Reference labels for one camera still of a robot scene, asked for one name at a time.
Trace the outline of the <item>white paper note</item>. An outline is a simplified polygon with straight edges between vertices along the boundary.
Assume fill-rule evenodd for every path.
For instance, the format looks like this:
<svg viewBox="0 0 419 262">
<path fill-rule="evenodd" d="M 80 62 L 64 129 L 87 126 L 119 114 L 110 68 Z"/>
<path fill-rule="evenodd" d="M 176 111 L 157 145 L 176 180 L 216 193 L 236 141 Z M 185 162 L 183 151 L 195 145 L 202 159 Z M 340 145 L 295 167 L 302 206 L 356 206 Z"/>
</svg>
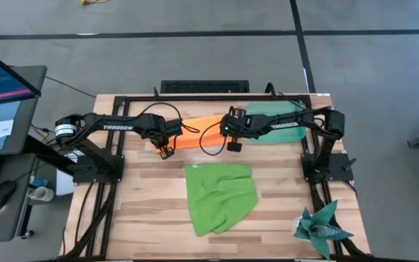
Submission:
<svg viewBox="0 0 419 262">
<path fill-rule="evenodd" d="M 5 138 L 12 134 L 13 123 L 13 119 L 0 122 L 0 138 Z"/>
</svg>

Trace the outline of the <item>black floor vent grille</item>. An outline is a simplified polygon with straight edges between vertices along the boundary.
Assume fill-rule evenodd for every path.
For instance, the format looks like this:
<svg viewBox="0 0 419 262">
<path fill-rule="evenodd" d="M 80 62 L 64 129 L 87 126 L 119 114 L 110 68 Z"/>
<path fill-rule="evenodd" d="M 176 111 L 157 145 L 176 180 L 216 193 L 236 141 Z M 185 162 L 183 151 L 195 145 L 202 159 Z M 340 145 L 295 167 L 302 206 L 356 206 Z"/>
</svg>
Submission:
<svg viewBox="0 0 419 262">
<path fill-rule="evenodd" d="M 247 80 L 163 80 L 160 93 L 248 93 Z"/>
</svg>

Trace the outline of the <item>green microfiber towel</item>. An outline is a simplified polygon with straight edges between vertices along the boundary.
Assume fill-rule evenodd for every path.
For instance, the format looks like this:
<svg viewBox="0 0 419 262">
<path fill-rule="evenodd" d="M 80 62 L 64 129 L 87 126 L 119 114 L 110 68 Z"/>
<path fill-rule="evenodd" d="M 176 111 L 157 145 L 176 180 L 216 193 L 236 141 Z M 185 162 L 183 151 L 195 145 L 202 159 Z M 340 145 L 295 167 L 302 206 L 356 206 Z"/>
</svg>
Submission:
<svg viewBox="0 0 419 262">
<path fill-rule="evenodd" d="M 249 164 L 187 164 L 185 182 L 189 215 L 199 237 L 227 231 L 258 203 Z"/>
</svg>

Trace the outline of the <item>teal artificial plant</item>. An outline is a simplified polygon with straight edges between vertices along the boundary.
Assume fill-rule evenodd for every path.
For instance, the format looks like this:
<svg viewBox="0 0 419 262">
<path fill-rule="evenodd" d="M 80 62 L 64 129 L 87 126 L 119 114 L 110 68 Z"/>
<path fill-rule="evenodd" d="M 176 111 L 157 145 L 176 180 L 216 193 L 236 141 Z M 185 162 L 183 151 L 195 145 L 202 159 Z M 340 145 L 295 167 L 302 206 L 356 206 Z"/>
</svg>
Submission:
<svg viewBox="0 0 419 262">
<path fill-rule="evenodd" d="M 330 261 L 330 247 L 327 241 L 340 241 L 353 236 L 353 234 L 344 231 L 339 226 L 330 224 L 337 206 L 338 201 L 335 200 L 313 215 L 305 208 L 301 215 L 302 218 L 300 219 L 297 232 L 293 235 L 293 237 L 309 239 L 315 251 L 328 261 Z"/>
</svg>

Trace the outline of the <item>laptop computer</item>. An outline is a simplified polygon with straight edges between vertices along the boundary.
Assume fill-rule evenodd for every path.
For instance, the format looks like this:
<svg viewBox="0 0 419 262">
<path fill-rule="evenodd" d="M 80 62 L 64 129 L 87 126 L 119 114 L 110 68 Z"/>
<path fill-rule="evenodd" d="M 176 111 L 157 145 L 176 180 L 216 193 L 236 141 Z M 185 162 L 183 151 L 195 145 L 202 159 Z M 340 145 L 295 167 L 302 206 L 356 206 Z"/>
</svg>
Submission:
<svg viewBox="0 0 419 262">
<path fill-rule="evenodd" d="M 45 65 L 10 66 L 17 74 L 22 76 L 29 84 L 32 84 L 38 91 L 44 83 L 47 73 Z M 38 98 L 23 100 L 15 114 L 12 134 L 6 139 L 0 150 L 0 155 L 19 154 L 23 151 L 25 142 L 29 137 L 29 129 L 36 110 Z"/>
</svg>

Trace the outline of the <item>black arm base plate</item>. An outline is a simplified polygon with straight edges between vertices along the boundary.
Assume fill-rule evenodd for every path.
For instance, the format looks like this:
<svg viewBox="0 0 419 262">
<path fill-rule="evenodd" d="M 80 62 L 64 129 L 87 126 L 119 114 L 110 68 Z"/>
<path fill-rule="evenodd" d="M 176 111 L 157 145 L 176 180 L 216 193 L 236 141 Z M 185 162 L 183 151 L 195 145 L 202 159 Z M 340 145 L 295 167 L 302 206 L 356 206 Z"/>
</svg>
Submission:
<svg viewBox="0 0 419 262">
<path fill-rule="evenodd" d="M 322 183 L 323 181 L 353 181 L 354 176 L 351 169 L 356 158 L 349 159 L 347 154 L 331 154 L 326 167 L 317 167 L 314 163 L 313 154 L 302 154 L 301 164 L 303 177 L 309 183 Z"/>
<path fill-rule="evenodd" d="M 79 156 L 77 163 L 68 169 L 73 173 L 74 183 L 118 183 L 124 171 L 124 157 L 117 155 L 109 159 L 93 159 Z"/>
</svg>

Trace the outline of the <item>orange microfiber towel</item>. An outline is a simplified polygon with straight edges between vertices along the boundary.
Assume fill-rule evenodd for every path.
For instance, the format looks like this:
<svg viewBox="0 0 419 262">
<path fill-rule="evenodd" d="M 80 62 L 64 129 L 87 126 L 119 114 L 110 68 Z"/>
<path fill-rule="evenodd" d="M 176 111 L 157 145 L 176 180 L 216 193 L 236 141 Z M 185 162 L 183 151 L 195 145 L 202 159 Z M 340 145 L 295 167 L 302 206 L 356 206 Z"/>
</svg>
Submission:
<svg viewBox="0 0 419 262">
<path fill-rule="evenodd" d="M 200 131 L 200 133 L 192 133 L 183 129 L 183 134 L 177 136 L 177 150 L 188 149 L 188 148 L 198 148 L 199 140 L 203 131 L 205 131 L 209 126 L 216 124 L 215 127 L 211 127 L 208 131 L 205 132 L 201 145 L 206 146 L 216 146 L 220 145 L 224 141 L 224 137 L 220 134 L 219 124 L 220 120 L 223 118 L 223 114 L 206 116 L 193 119 L 184 119 L 183 123 L 190 127 L 194 127 Z"/>
</svg>

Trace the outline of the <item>white box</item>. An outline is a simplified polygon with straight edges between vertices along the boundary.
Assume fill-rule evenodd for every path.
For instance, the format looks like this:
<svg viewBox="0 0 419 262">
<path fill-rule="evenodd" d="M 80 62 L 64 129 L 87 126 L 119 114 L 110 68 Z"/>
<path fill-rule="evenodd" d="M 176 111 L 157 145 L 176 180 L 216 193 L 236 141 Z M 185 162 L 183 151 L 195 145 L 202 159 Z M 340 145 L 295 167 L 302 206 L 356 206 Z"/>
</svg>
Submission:
<svg viewBox="0 0 419 262">
<path fill-rule="evenodd" d="M 65 196 L 74 192 L 75 185 L 73 177 L 59 169 L 56 170 L 56 187 L 57 196 Z"/>
</svg>

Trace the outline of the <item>black computer mouse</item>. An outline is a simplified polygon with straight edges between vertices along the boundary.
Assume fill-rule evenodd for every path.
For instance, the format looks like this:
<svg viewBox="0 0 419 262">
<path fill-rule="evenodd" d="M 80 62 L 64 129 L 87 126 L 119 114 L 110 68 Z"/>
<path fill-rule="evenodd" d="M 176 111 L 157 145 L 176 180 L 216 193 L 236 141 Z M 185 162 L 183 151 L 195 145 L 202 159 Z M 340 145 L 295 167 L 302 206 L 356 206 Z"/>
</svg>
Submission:
<svg viewBox="0 0 419 262">
<path fill-rule="evenodd" d="M 15 180 L 6 180 L 0 183 L 0 209 L 5 206 L 16 189 L 17 182 Z"/>
</svg>

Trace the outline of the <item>black desk leg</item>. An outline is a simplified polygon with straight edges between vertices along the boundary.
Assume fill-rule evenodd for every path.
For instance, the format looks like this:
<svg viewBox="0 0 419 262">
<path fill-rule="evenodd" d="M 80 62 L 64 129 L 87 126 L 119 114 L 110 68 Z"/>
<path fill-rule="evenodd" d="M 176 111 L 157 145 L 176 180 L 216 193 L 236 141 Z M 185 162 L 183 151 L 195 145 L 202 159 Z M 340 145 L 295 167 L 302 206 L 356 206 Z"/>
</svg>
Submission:
<svg viewBox="0 0 419 262">
<path fill-rule="evenodd" d="M 33 138 L 30 135 L 27 135 L 27 138 L 25 139 L 22 152 L 24 154 L 35 154 L 44 162 L 53 165 L 57 169 L 70 176 L 73 176 L 73 172 L 69 169 L 69 167 L 74 166 L 76 164 L 75 162 L 66 156 L 60 155 L 54 149 L 43 144 L 41 141 Z"/>
</svg>

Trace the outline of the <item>small blue container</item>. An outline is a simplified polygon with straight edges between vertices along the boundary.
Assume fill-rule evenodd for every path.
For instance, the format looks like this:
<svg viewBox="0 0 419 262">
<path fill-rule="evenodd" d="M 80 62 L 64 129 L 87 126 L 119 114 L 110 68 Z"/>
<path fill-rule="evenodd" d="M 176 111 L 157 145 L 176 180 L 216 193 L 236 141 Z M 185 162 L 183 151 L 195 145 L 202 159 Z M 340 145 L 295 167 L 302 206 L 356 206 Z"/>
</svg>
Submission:
<svg viewBox="0 0 419 262">
<path fill-rule="evenodd" d="M 48 181 L 46 179 L 36 176 L 31 176 L 29 183 L 34 188 L 46 187 L 48 185 Z"/>
</svg>

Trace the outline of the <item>white mug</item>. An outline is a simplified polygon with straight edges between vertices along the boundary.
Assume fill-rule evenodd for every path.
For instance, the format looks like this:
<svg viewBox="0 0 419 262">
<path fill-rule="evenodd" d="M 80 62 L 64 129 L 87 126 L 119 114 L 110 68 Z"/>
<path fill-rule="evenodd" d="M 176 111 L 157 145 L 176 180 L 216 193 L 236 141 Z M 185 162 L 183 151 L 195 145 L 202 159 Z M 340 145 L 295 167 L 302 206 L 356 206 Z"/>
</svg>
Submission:
<svg viewBox="0 0 419 262">
<path fill-rule="evenodd" d="M 31 200 L 49 202 L 53 200 L 53 198 L 55 197 L 55 193 L 50 188 L 40 186 L 35 189 L 30 189 L 29 192 L 27 193 L 27 196 Z"/>
</svg>

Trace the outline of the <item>white plant pot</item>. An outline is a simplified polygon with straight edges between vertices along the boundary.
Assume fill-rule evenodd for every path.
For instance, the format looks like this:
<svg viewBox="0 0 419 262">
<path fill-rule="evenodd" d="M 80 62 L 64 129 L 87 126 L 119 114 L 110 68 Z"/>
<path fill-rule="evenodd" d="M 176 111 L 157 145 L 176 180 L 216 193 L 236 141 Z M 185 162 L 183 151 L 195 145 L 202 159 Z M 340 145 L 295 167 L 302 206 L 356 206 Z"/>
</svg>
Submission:
<svg viewBox="0 0 419 262">
<path fill-rule="evenodd" d="M 300 219 L 301 219 L 301 218 L 302 218 L 301 216 L 298 216 L 298 217 L 296 217 L 296 218 L 292 221 L 292 228 L 291 228 L 292 235 L 295 235 L 295 234 L 296 234 L 296 232 L 297 232 L 297 228 L 298 228 L 298 226 L 300 225 Z M 295 239 L 296 239 L 296 240 L 299 240 L 299 241 L 301 241 L 301 242 L 310 242 L 310 240 L 309 240 L 309 239 L 301 239 L 301 238 L 297 238 L 297 237 L 295 237 Z"/>
</svg>

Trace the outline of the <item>teal translucent plastic basket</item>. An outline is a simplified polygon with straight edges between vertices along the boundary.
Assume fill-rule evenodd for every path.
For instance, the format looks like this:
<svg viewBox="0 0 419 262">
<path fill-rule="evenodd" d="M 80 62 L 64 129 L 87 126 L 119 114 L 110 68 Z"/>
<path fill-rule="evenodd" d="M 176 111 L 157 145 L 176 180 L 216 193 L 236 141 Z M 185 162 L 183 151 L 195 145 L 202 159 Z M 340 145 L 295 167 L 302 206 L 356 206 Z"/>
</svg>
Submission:
<svg viewBox="0 0 419 262">
<path fill-rule="evenodd" d="M 301 104 L 298 102 L 252 102 L 245 107 L 247 114 L 265 114 L 275 116 L 301 111 Z M 283 130 L 274 130 L 258 139 L 251 138 L 252 143 L 294 143 L 306 136 L 304 127 L 295 127 Z"/>
</svg>

